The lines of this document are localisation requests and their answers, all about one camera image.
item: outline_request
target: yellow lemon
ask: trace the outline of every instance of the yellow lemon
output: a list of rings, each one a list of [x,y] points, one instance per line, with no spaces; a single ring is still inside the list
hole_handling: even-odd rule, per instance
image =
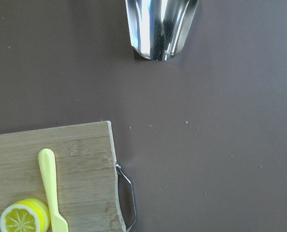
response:
[[[0,217],[1,232],[46,232],[49,225],[48,207],[36,198],[15,202]]]

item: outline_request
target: bamboo cutting board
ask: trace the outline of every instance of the bamboo cutting board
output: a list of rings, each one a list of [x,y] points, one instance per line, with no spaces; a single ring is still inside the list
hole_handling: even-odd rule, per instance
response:
[[[38,164],[43,148],[55,153],[60,214],[69,232],[126,231],[109,121],[0,135],[0,216],[24,198],[47,203]]]

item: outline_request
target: lemon half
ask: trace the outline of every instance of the lemon half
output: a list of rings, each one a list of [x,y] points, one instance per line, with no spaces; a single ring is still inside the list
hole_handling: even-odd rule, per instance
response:
[[[49,225],[48,207],[36,198],[10,205],[0,217],[1,232],[46,232]]]

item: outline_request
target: yellow spatula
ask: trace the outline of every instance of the yellow spatula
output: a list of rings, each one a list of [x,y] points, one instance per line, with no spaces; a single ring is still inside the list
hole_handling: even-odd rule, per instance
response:
[[[38,161],[50,211],[52,232],[68,232],[68,224],[58,211],[56,166],[53,151],[50,149],[41,150],[38,154]]]

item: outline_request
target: wood grain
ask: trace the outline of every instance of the wood grain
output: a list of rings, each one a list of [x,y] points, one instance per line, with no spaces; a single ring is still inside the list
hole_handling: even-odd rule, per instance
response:
[[[60,214],[69,232],[126,231],[109,121],[0,135],[0,215],[24,198],[47,203],[38,164],[43,148],[55,153]]]

